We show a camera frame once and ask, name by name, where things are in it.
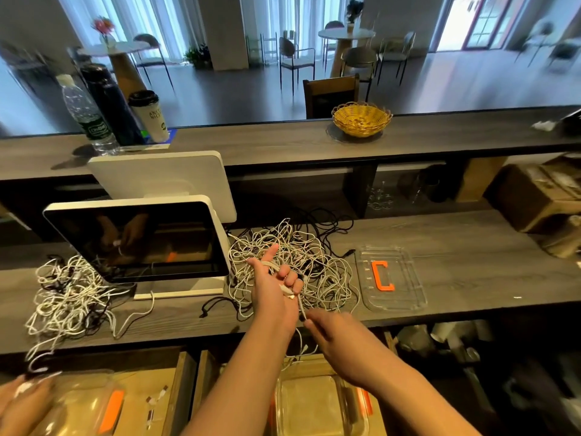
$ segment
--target monitor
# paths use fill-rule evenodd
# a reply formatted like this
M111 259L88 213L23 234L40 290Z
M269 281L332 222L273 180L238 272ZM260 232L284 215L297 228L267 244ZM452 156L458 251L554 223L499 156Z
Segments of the monitor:
M216 151L98 156L87 167L113 199L204 195L222 223L236 221L228 178Z
M142 298L151 291L184 296L224 290L229 242L206 196L53 203L44 216L107 282L164 280L156 288L142 285ZM195 281L176 289L168 282L176 279Z

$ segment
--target monitor base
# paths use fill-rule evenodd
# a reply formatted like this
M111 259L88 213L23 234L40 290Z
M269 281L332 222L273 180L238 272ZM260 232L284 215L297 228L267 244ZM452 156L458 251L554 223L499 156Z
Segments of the monitor base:
M133 300L151 300L151 293L155 298L222 295L226 284L226 277L144 281L137 284Z

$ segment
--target potted plant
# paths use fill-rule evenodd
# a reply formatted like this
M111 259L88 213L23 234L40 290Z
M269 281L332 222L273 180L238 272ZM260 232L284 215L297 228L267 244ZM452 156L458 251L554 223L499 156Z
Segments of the potted plant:
M212 68L210 50L205 44L202 44L197 49L190 47L185 53L184 59L195 68Z
M115 47L115 39L111 35L115 26L111 20L105 17L95 18L91 27L100 33L100 40L107 48Z
M361 15L363 11L363 2L358 2L357 0L349 0L347 5L347 32L353 32L353 27L355 26L355 20Z

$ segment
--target green plant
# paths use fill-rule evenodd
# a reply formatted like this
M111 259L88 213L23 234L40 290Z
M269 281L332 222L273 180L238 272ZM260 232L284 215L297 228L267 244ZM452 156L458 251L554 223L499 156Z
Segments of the green plant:
M190 47L184 55L184 60L194 67L211 67L212 57L210 57L210 50L208 46L202 44L197 49Z
M358 2L357 0L349 0L347 5L347 21L355 22L355 19L361 15L363 11L363 2Z

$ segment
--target yellow woven basket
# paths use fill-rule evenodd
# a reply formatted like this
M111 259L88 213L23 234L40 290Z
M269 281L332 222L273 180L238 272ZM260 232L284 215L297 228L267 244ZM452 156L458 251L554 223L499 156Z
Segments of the yellow woven basket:
M389 110L379 109L366 102L347 102L331 112L335 125L357 138L367 138L382 131L392 120Z

